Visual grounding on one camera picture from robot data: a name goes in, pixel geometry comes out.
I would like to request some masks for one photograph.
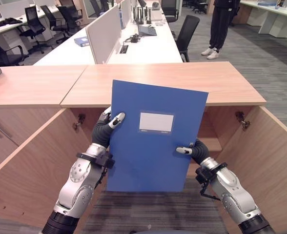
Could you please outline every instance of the robot finger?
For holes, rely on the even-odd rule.
[[[120,125],[120,123],[122,123],[122,121],[125,118],[125,113],[119,113],[117,116],[115,116],[111,122],[109,122],[109,126],[112,129],[115,129],[118,125]]]
[[[192,155],[193,153],[192,148],[187,148],[187,147],[177,147],[176,151],[178,153],[185,154],[185,155]]]

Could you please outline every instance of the robotic arm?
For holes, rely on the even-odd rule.
[[[210,158],[208,148],[199,140],[193,148],[178,147],[177,152],[190,155],[201,167],[196,170],[196,179],[203,184],[201,195],[220,200],[230,217],[238,224],[243,234],[275,234],[252,196],[241,186],[237,176]],[[208,185],[217,194],[205,194]]]
[[[53,212],[39,234],[72,234],[75,231],[95,188],[114,164],[106,149],[113,130],[124,120],[125,114],[120,113],[111,121],[110,118],[111,107],[101,114],[94,127],[93,143],[85,153],[77,154],[78,159],[70,169]],[[221,200],[243,234],[275,234],[237,176],[227,169],[226,163],[219,164],[210,158],[202,142],[197,140],[193,148],[178,147],[176,151],[190,155],[201,166],[196,170],[196,179],[203,184],[201,195]],[[208,185],[218,197],[205,194]]]
[[[114,164],[106,149],[113,130],[123,121],[125,114],[120,113],[111,121],[110,118],[111,107],[101,114],[94,127],[93,143],[85,153],[77,154],[78,159],[60,190],[54,210],[39,234],[72,234],[75,231],[95,188]]]

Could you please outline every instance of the black pants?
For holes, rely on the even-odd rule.
[[[228,8],[216,7],[214,8],[211,24],[211,40],[210,48],[220,50],[225,42],[228,25],[233,15],[234,9],[229,11]]]

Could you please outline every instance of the folder label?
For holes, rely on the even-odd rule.
[[[169,134],[172,131],[174,115],[157,113],[140,113],[139,130]]]

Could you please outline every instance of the open cabinet door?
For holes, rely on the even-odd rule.
[[[74,122],[61,109],[0,164],[1,218],[44,227],[76,154],[89,145]]]
[[[217,160],[226,162],[277,233],[287,231],[287,127],[263,106],[246,116]],[[241,233],[218,203],[229,234]]]

